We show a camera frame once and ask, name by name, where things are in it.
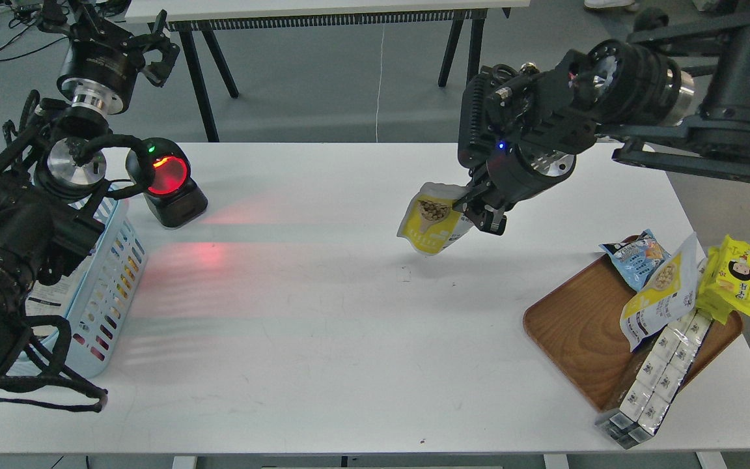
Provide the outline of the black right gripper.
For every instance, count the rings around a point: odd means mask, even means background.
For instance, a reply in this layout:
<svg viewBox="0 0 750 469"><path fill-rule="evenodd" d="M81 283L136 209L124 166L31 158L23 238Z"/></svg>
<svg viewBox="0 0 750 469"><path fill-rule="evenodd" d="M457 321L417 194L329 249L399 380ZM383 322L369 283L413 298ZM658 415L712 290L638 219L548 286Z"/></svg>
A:
<svg viewBox="0 0 750 469"><path fill-rule="evenodd" d="M462 96L458 160L466 193L453 203L479 231L501 236L506 211L565 181L596 141L592 62L540 72L482 66Z"/></svg>

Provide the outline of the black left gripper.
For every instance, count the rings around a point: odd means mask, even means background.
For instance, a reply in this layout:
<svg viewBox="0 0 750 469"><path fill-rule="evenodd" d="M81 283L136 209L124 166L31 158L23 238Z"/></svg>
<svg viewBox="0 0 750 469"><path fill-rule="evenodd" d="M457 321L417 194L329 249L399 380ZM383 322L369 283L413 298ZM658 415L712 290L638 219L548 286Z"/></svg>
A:
<svg viewBox="0 0 750 469"><path fill-rule="evenodd" d="M143 39L144 53L157 50L160 59L144 66L140 51L123 48L123 42L132 39L133 33L111 21L90 17L89 13L76 13L71 34L57 89L71 102L80 85L107 89L110 115L119 115L129 108L141 68L149 83L163 88L180 53L179 45L173 44L169 36L166 10L158 12L149 35L144 35Z"/></svg>

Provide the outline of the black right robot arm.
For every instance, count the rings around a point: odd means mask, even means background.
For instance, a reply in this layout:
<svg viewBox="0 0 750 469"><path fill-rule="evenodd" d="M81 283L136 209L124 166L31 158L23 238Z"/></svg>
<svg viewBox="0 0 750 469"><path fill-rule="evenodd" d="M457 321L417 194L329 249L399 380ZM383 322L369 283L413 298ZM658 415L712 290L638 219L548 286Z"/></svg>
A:
<svg viewBox="0 0 750 469"><path fill-rule="evenodd" d="M622 142L619 163L750 183L750 1L681 25L646 9L625 40L550 70L483 66L462 96L471 179L453 208L501 235L506 211L569 178L598 137Z"/></svg>

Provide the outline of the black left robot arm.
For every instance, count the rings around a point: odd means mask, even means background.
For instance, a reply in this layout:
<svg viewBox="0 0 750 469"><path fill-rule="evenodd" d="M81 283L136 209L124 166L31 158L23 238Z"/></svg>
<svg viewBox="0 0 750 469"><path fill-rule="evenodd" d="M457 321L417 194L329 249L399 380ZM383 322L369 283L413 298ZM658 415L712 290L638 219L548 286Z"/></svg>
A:
<svg viewBox="0 0 750 469"><path fill-rule="evenodd" d="M190 166L169 140L140 139L110 130L107 117L124 113L139 74L163 86L180 48L161 10L150 32L133 35L102 18L95 6L68 2L73 23L55 1L39 15L41 31L59 33L69 50L57 80L62 99L33 90L20 122L8 121L0 152L0 389L29 393L45 386L93 399L83 406L17 403L101 412L107 391L66 364L70 323L59 315L30 317L25 306L36 284L54 285L91 255L106 226L96 219L104 199L144 195L169 199L189 182Z"/></svg>

